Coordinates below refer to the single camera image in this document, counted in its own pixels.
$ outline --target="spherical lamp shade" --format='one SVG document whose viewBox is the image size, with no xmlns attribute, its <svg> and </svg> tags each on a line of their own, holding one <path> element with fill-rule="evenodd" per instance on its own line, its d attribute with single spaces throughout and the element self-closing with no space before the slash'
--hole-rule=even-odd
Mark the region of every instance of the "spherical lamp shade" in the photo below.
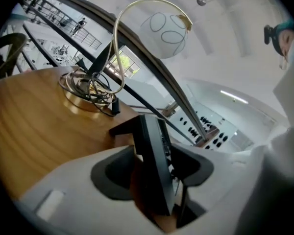
<svg viewBox="0 0 294 235">
<path fill-rule="evenodd" d="M 188 29 L 182 16 L 158 12 L 141 25 L 138 36 L 149 52 L 157 58 L 170 58 L 186 44 Z"/>
</svg>

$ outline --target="fluorescent light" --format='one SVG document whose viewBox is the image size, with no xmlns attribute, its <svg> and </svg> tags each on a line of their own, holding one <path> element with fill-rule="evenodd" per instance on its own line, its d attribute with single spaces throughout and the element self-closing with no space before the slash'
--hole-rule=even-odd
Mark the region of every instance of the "fluorescent light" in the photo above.
<svg viewBox="0 0 294 235">
<path fill-rule="evenodd" d="M 220 92 L 221 92 L 222 94 L 225 94 L 225 95 L 227 95 L 227 96 L 230 96 L 230 97 L 232 97 L 232 98 L 234 98 L 234 99 L 237 99 L 237 100 L 241 101 L 241 102 L 244 103 L 244 104 L 248 104 L 248 102 L 247 102 L 246 100 L 241 99 L 240 97 L 235 96 L 235 95 L 233 95 L 233 94 L 231 94 L 231 93 L 229 93 L 229 92 L 225 92 L 225 91 L 220 91 Z"/>
</svg>

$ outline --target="white ceiling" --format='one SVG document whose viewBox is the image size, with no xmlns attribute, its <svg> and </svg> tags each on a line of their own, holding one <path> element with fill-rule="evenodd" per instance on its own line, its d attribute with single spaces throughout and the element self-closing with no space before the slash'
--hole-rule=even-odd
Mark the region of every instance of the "white ceiling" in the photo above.
<svg viewBox="0 0 294 235">
<path fill-rule="evenodd" d="M 118 14 L 135 0 L 89 0 Z M 272 90 L 284 74 L 279 56 L 264 44 L 263 28 L 282 22 L 287 13 L 277 0 L 214 0 L 204 7 L 196 0 L 169 0 L 190 16 L 194 27 L 186 48 L 163 60 L 177 80 L 208 82 L 246 95 L 256 108 L 285 116 Z M 133 8 L 123 22 L 136 31 L 151 13 L 164 8 L 146 4 Z"/>
</svg>

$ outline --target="window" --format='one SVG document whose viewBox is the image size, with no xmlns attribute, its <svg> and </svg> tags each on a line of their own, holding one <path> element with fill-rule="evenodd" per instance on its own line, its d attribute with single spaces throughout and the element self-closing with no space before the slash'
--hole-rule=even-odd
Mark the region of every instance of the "window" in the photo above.
<svg viewBox="0 0 294 235">
<path fill-rule="evenodd" d="M 125 77 L 131 78 L 139 71 L 140 67 L 122 50 L 119 51 L 119 55 Z M 115 55 L 106 67 L 115 75 L 120 76 L 120 69 Z"/>
</svg>

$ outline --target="wooden table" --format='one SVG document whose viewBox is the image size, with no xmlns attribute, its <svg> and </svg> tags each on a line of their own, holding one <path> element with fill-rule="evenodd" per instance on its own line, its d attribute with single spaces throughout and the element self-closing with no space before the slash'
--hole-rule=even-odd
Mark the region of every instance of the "wooden table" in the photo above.
<svg viewBox="0 0 294 235">
<path fill-rule="evenodd" d="M 108 117 L 71 104 L 58 85 L 71 67 L 31 71 L 0 80 L 0 178 L 19 198 L 59 165 L 113 147 L 133 144 L 108 130 L 138 115 L 121 102 Z"/>
</svg>

